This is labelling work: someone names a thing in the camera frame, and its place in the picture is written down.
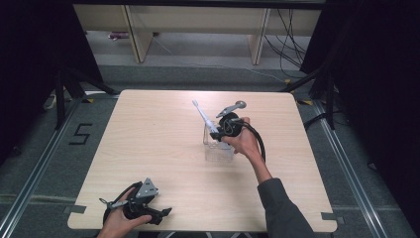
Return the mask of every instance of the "sleeve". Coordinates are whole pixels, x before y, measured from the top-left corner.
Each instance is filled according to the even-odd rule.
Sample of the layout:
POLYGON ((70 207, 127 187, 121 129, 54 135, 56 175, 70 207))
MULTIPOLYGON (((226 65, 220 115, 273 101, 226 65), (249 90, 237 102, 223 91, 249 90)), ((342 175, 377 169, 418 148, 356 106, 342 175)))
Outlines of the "sleeve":
POLYGON ((266 230, 270 238, 315 237, 299 208, 288 198, 279 178, 262 182, 258 190, 265 209, 266 230))

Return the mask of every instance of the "black cable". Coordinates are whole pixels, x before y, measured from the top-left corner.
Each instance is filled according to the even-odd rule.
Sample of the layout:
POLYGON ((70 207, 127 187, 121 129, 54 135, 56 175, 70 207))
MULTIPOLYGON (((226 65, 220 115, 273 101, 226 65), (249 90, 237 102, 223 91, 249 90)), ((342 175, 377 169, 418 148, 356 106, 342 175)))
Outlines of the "black cable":
POLYGON ((300 63, 302 63, 302 61, 303 61, 303 57, 302 57, 302 55, 300 54, 301 53, 301 51, 300 50, 302 50, 303 51, 303 53, 304 54, 306 54, 306 51, 302 48, 302 47, 300 47, 299 46, 299 44, 297 44, 296 43, 296 41, 294 41, 294 35, 293 35, 293 25, 292 25, 292 20, 293 20, 293 10, 292 9, 289 9, 289 27, 287 27, 286 26, 286 24, 285 24, 285 22, 284 22, 284 19, 283 19, 283 17, 281 16, 281 13, 280 13, 280 11, 277 9, 277 13, 278 13, 278 16, 280 17, 280 20, 281 20, 281 22, 282 22, 282 24, 283 24, 283 27, 284 27, 284 29, 286 30, 286 39, 285 39, 285 41, 284 42, 282 42, 278 37, 277 37, 277 39, 284 45, 284 46, 286 46, 286 43, 287 43, 287 39, 288 38, 290 38, 290 41, 293 43, 293 46, 294 46, 294 51, 295 51, 295 53, 296 53, 296 56, 297 56, 297 58, 298 58, 298 60, 299 60, 299 62, 300 63))
MULTIPOLYGON (((337 111, 334 111, 333 113, 341 113, 341 112, 343 112, 343 111, 341 111, 341 110, 337 110, 337 111)), ((316 122, 316 121, 318 121, 318 120, 320 120, 320 119, 323 119, 323 118, 326 118, 327 117, 327 113, 326 112, 324 112, 324 113, 321 113, 321 114, 319 114, 318 116, 316 116, 316 117, 314 117, 314 118, 312 118, 312 119, 310 119, 309 121, 306 121, 305 123, 303 123, 303 127, 305 128, 305 131, 307 131, 308 129, 309 129, 309 127, 312 125, 312 124, 314 124, 314 122, 316 122)))
MULTIPOLYGON (((127 191, 129 191, 131 188, 133 188, 133 187, 138 187, 138 186, 140 186, 140 183, 139 182, 135 182, 135 183, 133 183, 133 184, 131 184, 129 187, 127 187, 123 192, 121 192, 121 194, 117 197, 117 198, 115 198, 115 200, 113 201, 113 202, 109 202, 109 203, 111 203, 111 204, 115 204, 116 202, 118 202, 120 199, 121 199, 121 197, 123 197, 123 195, 124 194, 126 194, 127 193, 127 191)), ((105 203, 105 204, 109 204, 105 199, 103 199, 103 198, 99 198, 99 200, 102 202, 102 203, 105 203)), ((106 219, 108 218, 108 215, 109 215, 109 213, 111 212, 111 209, 109 208, 109 207, 107 207, 106 209, 105 209, 105 212, 104 212, 104 215, 103 215, 103 218, 102 218, 102 223, 103 224, 105 224, 105 221, 106 221, 106 219)))
MULTIPOLYGON (((278 36, 275 36, 276 38, 277 38, 277 40, 278 41, 280 41, 281 42, 281 44, 282 45, 284 45, 285 43, 278 37, 278 36)), ((294 50, 294 51, 298 51, 298 52, 300 52, 301 54, 306 54, 306 51, 302 51, 302 50, 299 50, 299 49, 296 49, 295 47, 291 47, 291 46, 289 46, 289 45, 286 45, 286 47, 287 48, 289 48, 289 49, 291 49, 291 50, 294 50)))
POLYGON ((265 162, 265 147, 263 145, 263 138, 260 136, 260 133, 253 126, 250 125, 250 123, 245 122, 245 121, 242 121, 242 123, 241 122, 235 122, 235 121, 232 121, 232 120, 230 120, 230 122, 225 121, 225 123, 233 123, 233 124, 236 124, 236 125, 241 125, 241 126, 246 127, 248 130, 250 130, 254 134, 254 136, 257 138, 257 141, 259 142, 260 150, 261 150, 261 153, 262 153, 262 159, 265 162))
POLYGON ((269 40, 266 36, 264 36, 266 41, 268 42, 269 46, 274 50, 275 53, 277 53, 278 55, 280 55, 280 70, 284 73, 284 75, 288 76, 288 77, 293 77, 293 78, 302 78, 299 76, 293 76, 288 74, 287 72, 284 71, 282 64, 281 64, 281 59, 285 58, 286 60, 290 61, 291 63, 293 63, 295 66, 300 67, 300 64, 298 62, 296 62, 295 60, 293 60, 291 57, 289 57, 288 55, 286 55, 285 53, 283 53, 282 51, 280 51, 278 48, 276 48, 269 40))
MULTIPOLYGON (((289 9, 289 25, 290 25, 290 26, 292 26, 291 18, 293 17, 293 10, 292 10, 291 12, 290 12, 290 10, 292 10, 292 9, 289 9)), ((294 41, 294 36, 293 36, 293 33, 292 33, 292 34, 290 34, 290 30, 289 30, 289 29, 287 29, 286 24, 285 24, 285 22, 284 22, 284 20, 283 20, 283 18, 282 18, 282 16, 281 16, 280 10, 278 10, 278 9, 277 9, 277 13, 278 13, 278 16, 280 17, 281 22, 283 23, 283 27, 284 27, 284 29, 286 30, 287 35, 290 37, 290 40, 293 42, 293 44, 294 44, 295 46, 297 46, 298 48, 300 48, 300 50, 302 50, 304 53, 306 53, 306 50, 304 50, 302 47, 300 47, 300 46, 299 46, 299 44, 297 44, 297 43, 294 41)))

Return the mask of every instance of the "transparent acrylic box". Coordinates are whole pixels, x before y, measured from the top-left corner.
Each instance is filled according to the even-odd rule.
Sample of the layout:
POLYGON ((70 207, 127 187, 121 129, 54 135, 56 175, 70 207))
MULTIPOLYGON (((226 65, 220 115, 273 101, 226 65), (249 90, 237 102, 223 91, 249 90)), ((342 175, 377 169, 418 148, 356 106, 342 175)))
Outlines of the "transparent acrylic box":
POLYGON ((234 149, 224 143, 217 140, 213 140, 210 136, 208 128, 204 125, 203 144, 205 149, 206 161, 213 162, 232 162, 234 159, 234 149))

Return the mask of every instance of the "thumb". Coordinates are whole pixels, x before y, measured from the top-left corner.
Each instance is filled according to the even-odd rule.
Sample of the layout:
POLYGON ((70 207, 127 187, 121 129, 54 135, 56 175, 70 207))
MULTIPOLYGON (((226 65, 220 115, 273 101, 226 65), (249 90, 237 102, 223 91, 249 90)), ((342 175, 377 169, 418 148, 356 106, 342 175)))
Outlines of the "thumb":
POLYGON ((131 222, 133 223, 133 226, 136 227, 136 226, 146 224, 151 220, 152 220, 152 217, 150 215, 143 215, 136 219, 131 220, 131 222))
POLYGON ((233 140, 233 137, 227 137, 227 136, 222 137, 222 142, 224 143, 231 144, 232 140, 233 140))

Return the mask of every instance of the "metal lever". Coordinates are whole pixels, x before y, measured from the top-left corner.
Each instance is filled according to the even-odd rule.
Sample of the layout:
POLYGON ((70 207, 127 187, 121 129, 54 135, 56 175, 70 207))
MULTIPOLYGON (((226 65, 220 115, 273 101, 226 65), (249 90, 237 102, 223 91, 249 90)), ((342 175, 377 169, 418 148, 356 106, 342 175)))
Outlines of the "metal lever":
POLYGON ((223 109, 222 110, 222 112, 220 112, 217 116, 216 116, 216 118, 219 118, 219 117, 223 117, 223 116, 226 116, 227 114, 229 114, 229 113, 231 113, 231 112, 233 112, 234 110, 236 110, 236 109, 238 109, 238 108, 245 108, 247 106, 247 103, 245 102, 245 101, 237 101, 236 103, 235 103, 235 105, 233 105, 233 106, 229 106, 229 107, 226 107, 225 109, 223 109))

